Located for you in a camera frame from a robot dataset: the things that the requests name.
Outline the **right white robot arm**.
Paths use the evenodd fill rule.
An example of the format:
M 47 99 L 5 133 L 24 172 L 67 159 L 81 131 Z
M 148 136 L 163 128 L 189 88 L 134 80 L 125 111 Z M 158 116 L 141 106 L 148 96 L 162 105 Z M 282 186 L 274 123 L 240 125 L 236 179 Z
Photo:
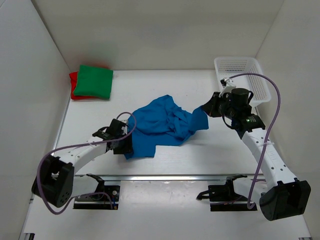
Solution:
M 305 212 L 311 186 L 300 181 L 285 165 L 270 141 L 261 118 L 252 113 L 253 92 L 235 88 L 231 92 L 214 92 L 201 109 L 212 118 L 231 120 L 228 127 L 235 130 L 251 151 L 264 181 L 249 179 L 243 174 L 227 177 L 224 195 L 229 200 L 243 196 L 259 206 L 269 221 L 302 215 Z

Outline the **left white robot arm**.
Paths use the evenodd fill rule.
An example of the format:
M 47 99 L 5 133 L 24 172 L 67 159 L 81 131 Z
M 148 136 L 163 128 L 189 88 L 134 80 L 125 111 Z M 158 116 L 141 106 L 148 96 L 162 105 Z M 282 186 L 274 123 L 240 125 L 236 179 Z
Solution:
M 56 208 L 63 207 L 74 197 L 88 196 L 98 201 L 108 198 L 104 180 L 92 173 L 76 177 L 76 173 L 85 165 L 112 151 L 115 155 L 133 152 L 132 136 L 127 120 L 113 119 L 92 134 L 88 145 L 77 146 L 61 156 L 48 155 L 40 166 L 38 176 L 31 187 L 31 192 L 44 196 L 48 203 Z

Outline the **blue t shirt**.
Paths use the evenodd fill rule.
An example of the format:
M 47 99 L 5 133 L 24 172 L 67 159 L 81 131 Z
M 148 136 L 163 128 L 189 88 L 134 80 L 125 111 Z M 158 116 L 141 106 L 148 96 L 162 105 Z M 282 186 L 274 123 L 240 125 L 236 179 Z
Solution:
M 198 107 L 192 113 L 178 106 L 172 96 L 164 95 L 133 112 L 128 128 L 134 129 L 132 153 L 127 160 L 153 158 L 156 146 L 180 146 L 197 131 L 209 129 L 207 114 Z

